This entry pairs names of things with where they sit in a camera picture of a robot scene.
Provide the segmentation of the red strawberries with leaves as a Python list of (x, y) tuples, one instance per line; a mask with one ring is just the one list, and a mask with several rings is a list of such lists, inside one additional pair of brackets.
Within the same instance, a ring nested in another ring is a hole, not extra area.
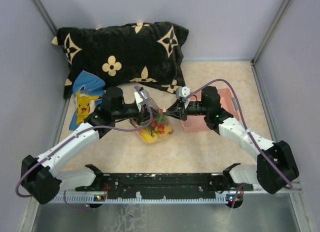
[(163, 114), (157, 115), (151, 122), (151, 132), (159, 134), (159, 126), (166, 124), (166, 118)]

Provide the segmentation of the pink plastic basket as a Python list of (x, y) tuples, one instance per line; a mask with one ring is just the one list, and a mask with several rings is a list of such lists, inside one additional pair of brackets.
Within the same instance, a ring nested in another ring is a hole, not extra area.
[[(238, 121), (242, 122), (239, 108), (236, 104), (236, 100), (232, 91), (229, 88), (223, 88), (217, 90), (220, 95), (220, 103), (223, 109), (232, 114)], [(186, 121), (181, 121), (183, 131), (185, 133), (194, 133), (208, 131), (204, 116), (188, 116)]]

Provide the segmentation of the yellow lemon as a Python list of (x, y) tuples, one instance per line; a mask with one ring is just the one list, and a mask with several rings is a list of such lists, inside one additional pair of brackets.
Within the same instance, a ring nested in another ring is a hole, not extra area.
[(158, 139), (158, 134), (149, 130), (142, 130), (140, 136), (142, 140), (147, 144), (155, 143)]

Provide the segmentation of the clear orange zip top bag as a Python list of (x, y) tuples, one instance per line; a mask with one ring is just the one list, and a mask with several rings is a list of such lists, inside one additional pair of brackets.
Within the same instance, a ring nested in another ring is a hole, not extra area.
[(159, 139), (167, 138), (173, 133), (173, 128), (165, 115), (166, 109), (160, 108), (156, 102), (151, 99), (149, 103), (153, 119), (148, 127), (136, 131), (138, 136), (147, 144), (153, 144)]

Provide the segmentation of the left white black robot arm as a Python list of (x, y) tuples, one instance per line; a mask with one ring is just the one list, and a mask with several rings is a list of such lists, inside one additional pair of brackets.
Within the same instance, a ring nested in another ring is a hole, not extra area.
[(19, 188), (28, 192), (28, 197), (34, 198), (44, 205), (52, 201), (57, 194), (78, 187), (90, 187), (97, 191), (103, 187), (104, 178), (99, 175), (96, 167), (91, 165), (82, 169), (62, 172), (63, 167), (89, 145), (95, 143), (109, 131), (125, 132), (125, 129), (115, 127), (117, 120), (153, 119), (151, 98), (149, 92), (135, 86), (134, 103), (126, 104), (123, 91), (119, 87), (106, 90), (93, 112), (64, 140), (46, 152), (33, 157), (26, 156), (21, 163), (21, 176), (15, 192), (23, 195)]

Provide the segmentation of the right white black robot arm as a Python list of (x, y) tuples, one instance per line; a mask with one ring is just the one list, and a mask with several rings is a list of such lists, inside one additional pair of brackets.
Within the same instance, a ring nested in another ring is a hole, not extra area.
[(210, 130), (230, 139), (255, 160), (255, 165), (234, 164), (226, 169), (223, 184), (227, 189), (259, 185), (269, 194), (284, 188), (293, 189), (299, 170), (287, 142), (275, 142), (253, 132), (244, 120), (238, 120), (222, 107), (215, 87), (203, 88), (199, 101), (189, 100), (191, 92), (187, 87), (178, 87), (175, 94), (177, 118), (185, 121), (190, 116), (203, 116)]

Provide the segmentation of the blue Pikachu cloth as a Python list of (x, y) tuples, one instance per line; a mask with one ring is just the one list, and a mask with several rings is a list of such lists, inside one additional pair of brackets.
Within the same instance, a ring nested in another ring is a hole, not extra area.
[(76, 130), (85, 118), (94, 111), (95, 107), (102, 102), (105, 85), (101, 78), (84, 70), (78, 75), (72, 86), (75, 111), (69, 130)]

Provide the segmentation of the black floral plush pillow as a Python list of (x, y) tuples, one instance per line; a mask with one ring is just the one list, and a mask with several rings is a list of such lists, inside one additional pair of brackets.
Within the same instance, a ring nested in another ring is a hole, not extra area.
[(71, 96), (82, 71), (103, 80), (103, 89), (135, 82), (174, 94), (186, 84), (181, 64), (188, 35), (188, 29), (168, 21), (59, 28), (51, 43), (68, 63), (64, 98)]

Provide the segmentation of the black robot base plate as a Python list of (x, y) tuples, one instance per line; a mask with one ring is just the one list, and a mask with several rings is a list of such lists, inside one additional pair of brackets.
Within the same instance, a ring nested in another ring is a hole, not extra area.
[(77, 187), (77, 192), (105, 192), (108, 199), (133, 199), (139, 192), (142, 199), (214, 199), (216, 194), (236, 190), (230, 175), (223, 173), (99, 175), (93, 184)]

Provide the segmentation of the aluminium frame rail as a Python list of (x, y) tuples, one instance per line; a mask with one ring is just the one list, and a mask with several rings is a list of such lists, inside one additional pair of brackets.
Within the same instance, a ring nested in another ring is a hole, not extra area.
[(265, 194), (256, 175), (245, 168), (220, 173), (99, 173), (90, 186), (59, 192), (51, 203), (225, 204), (238, 207), (245, 194)]

